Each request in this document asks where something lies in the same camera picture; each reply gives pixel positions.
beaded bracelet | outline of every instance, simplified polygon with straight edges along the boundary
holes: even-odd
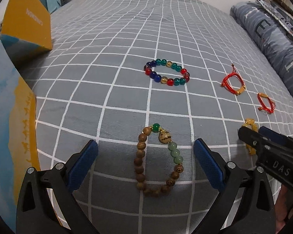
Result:
[[[272,114],[274,109],[276,108],[275,102],[273,102],[265,93],[258,93],[257,94],[258,101],[261,103],[262,106],[258,108],[258,110],[265,110],[267,113]],[[266,98],[270,104],[270,109],[264,104],[262,98]]]
[[[161,76],[158,75],[155,71],[152,71],[152,67],[156,67],[157,65],[162,65],[162,66],[167,66],[167,67],[171,67],[172,69],[174,69],[177,72],[180,72],[183,77],[182,78],[167,78],[166,76]],[[167,61],[165,59],[161,60],[161,59],[156,59],[153,61],[149,61],[146,63],[146,65],[144,66],[144,71],[145,74],[148,75],[150,78],[154,79],[155,82],[159,83],[166,83],[169,86],[173,86],[173,85],[184,85],[185,83],[189,82],[190,80],[190,73],[187,72],[187,70],[185,68],[182,68],[182,66],[178,66],[177,63],[172,63],[171,61]]]
[[[232,72],[223,79],[220,86],[227,88],[227,90],[230,91],[232,94],[235,94],[238,96],[245,90],[245,83],[244,83],[242,77],[236,72],[236,69],[234,68],[233,63],[231,63],[231,66],[232,66]],[[235,90],[228,84],[227,80],[232,76],[236,76],[239,79],[239,81],[242,85],[240,89]]]
[[[251,126],[251,129],[255,132],[258,132],[258,127],[257,125],[255,124],[255,120],[254,119],[250,119],[250,118],[246,118],[245,121],[244,121],[244,124],[242,125],[242,127],[248,127],[248,126]],[[256,154],[256,150],[250,146],[250,145],[246,145],[246,148],[249,150],[249,154],[251,156],[255,155]]]
[[[152,190],[146,187],[145,175],[143,174],[144,168],[142,166],[143,158],[145,156],[145,147],[147,137],[151,134],[151,132],[159,132],[159,140],[161,143],[168,144],[168,149],[171,151],[170,154],[174,158],[174,162],[176,164],[175,170],[171,173],[170,178],[166,180],[166,185],[163,185],[156,190]],[[176,180],[179,178],[179,174],[183,172],[183,157],[180,155],[180,151],[177,149],[177,144],[171,140],[170,132],[166,131],[165,129],[161,128],[158,123],[153,124],[152,126],[145,127],[143,132],[138,137],[139,142],[137,144],[137,152],[136,158],[133,161],[135,164],[135,172],[136,172],[136,180],[137,188],[142,190],[144,195],[158,197],[160,193],[168,194],[170,192],[171,187],[175,184]]]

green bead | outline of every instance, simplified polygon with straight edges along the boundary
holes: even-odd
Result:
[[[160,125],[158,123],[154,123],[153,126],[152,126],[152,131],[153,132],[158,132],[160,128]]]
[[[175,149],[175,150],[172,150],[172,151],[170,152],[170,154],[171,154],[171,156],[172,156],[173,158],[177,158],[177,157],[180,156],[180,151],[179,151],[178,149]]]
[[[168,149],[169,150],[176,150],[177,149],[177,144],[175,142],[170,142],[168,144]]]
[[[182,66],[177,66],[176,71],[180,72],[182,70]]]
[[[181,164],[183,162],[183,157],[182,156],[177,156],[174,158],[175,164]]]
[[[177,86],[180,84],[180,79],[179,78],[175,78],[174,79],[174,85]]]
[[[185,78],[180,78],[180,85],[185,85],[186,79]]]
[[[174,69],[174,70],[176,70],[177,66],[178,66],[177,63],[173,63],[172,66],[171,66],[171,68]]]
[[[165,59],[163,59],[163,60],[161,61],[161,64],[162,64],[163,66],[166,66],[166,63],[167,63],[167,60],[165,60]]]

bed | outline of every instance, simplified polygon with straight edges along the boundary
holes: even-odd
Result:
[[[226,161],[248,169],[256,157],[238,139],[244,119],[293,136],[293,97],[284,83],[247,32],[206,3],[73,0],[52,14],[52,40],[53,50],[22,71],[37,96],[40,165],[49,169],[89,139],[97,141],[99,156],[74,197],[102,234],[116,228],[134,234],[194,230],[217,196],[192,154],[195,139],[203,138]],[[170,87],[151,80],[143,66],[156,58],[182,65],[190,81]],[[220,87],[231,63],[246,84],[240,96]],[[155,71],[172,78],[179,74],[164,66]],[[236,78],[230,83],[241,86]],[[258,92],[275,101],[273,114],[258,110]],[[179,145],[185,171],[168,196],[144,198],[136,189],[133,159],[138,135],[156,122]],[[164,184],[174,163],[156,136],[148,140],[145,160],[147,183]],[[269,181],[276,199],[280,183]]]

multicolored glass bead bracelet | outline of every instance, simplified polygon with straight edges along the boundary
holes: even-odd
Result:
[[[152,190],[150,188],[146,187],[145,184],[145,175],[144,168],[142,166],[143,164],[143,158],[145,156],[144,149],[146,148],[146,140],[147,137],[151,134],[151,132],[159,132],[159,140],[161,143],[168,144],[168,149],[170,150],[170,155],[174,158],[174,162],[176,164],[175,170],[171,173],[170,178],[166,180],[166,184],[162,185],[161,187]],[[144,195],[146,196],[153,196],[158,197],[161,193],[168,194],[170,192],[171,187],[176,183],[176,180],[179,178],[179,174],[183,172],[183,157],[180,155],[180,151],[177,149],[177,144],[171,140],[171,135],[168,131],[161,128],[161,126],[158,123],[153,124],[152,126],[145,127],[143,129],[143,132],[139,135],[138,139],[139,142],[137,144],[137,152],[136,152],[136,158],[133,161],[135,164],[135,172],[136,172],[136,180],[137,188],[139,190],[142,190]]]
[[[155,71],[152,71],[152,67],[156,67],[156,66],[167,66],[170,67],[172,69],[174,69],[177,72],[180,72],[183,77],[182,78],[167,78],[166,76],[161,76],[158,75]],[[173,85],[184,85],[185,83],[189,82],[190,80],[190,73],[187,72],[187,70],[185,68],[182,68],[182,66],[178,65],[177,63],[172,63],[171,61],[167,61],[165,59],[161,60],[161,59],[156,59],[153,61],[149,61],[146,63],[146,65],[144,66],[144,71],[145,74],[148,75],[150,78],[154,79],[155,82],[159,83],[166,83],[169,86],[173,86]]]

teal cloth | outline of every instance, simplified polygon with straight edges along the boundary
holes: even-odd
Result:
[[[46,0],[47,10],[51,14],[61,7],[61,0]]]

